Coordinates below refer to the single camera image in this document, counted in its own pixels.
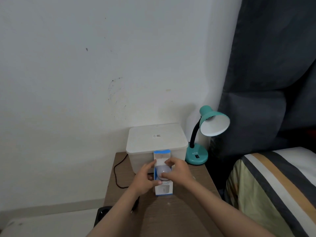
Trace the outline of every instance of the headboard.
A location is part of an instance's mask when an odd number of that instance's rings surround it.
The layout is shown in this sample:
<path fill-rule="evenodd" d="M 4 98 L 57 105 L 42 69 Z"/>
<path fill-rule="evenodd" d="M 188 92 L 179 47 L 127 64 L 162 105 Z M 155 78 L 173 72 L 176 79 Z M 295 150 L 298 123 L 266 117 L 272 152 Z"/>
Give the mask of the headboard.
<path fill-rule="evenodd" d="M 284 131 L 316 126 L 315 7 L 242 0 L 218 108 L 231 125 L 210 148 L 220 181 L 242 155 L 292 147 Z"/>

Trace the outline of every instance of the baseboard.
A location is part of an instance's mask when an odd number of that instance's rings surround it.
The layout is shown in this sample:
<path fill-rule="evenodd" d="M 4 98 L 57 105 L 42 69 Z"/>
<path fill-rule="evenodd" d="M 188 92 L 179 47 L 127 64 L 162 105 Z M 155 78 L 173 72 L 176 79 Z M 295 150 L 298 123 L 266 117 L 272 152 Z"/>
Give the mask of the baseboard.
<path fill-rule="evenodd" d="M 72 211 L 97 209 L 103 206 L 104 199 L 86 200 L 73 203 L 28 207 L 9 211 L 0 211 L 0 229 L 4 229 L 11 219 L 41 215 L 59 214 Z"/>

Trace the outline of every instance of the teal desk lamp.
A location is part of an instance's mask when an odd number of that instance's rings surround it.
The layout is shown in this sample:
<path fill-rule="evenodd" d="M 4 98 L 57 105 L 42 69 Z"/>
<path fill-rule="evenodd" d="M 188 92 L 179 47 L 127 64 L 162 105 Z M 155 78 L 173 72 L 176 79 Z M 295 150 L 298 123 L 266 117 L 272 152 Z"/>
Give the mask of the teal desk lamp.
<path fill-rule="evenodd" d="M 222 134 L 227 130 L 230 124 L 230 119 L 227 115 L 213 111 L 208 105 L 204 105 L 200 108 L 201 118 L 195 125 L 189 146 L 186 150 L 185 161 L 191 165 L 202 165 L 207 161 L 209 157 L 207 150 L 194 143 L 198 130 L 206 136 L 216 136 Z"/>

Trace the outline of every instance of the mattress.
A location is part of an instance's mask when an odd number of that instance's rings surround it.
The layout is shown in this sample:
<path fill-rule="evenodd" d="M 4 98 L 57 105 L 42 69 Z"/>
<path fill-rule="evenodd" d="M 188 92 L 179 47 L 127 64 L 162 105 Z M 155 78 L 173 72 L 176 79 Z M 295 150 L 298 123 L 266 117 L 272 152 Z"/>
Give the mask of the mattress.
<path fill-rule="evenodd" d="M 316 236 L 316 154 L 302 147 L 238 160 L 225 201 L 275 236 Z"/>

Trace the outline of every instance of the bed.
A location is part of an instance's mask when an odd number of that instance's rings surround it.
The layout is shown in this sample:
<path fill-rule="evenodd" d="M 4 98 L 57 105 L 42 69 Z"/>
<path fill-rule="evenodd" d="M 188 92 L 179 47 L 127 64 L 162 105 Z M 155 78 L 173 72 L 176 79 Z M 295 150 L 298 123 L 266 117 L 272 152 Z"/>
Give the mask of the bed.
<path fill-rule="evenodd" d="M 206 167 L 276 236 L 316 236 L 316 0 L 242 0 Z"/>

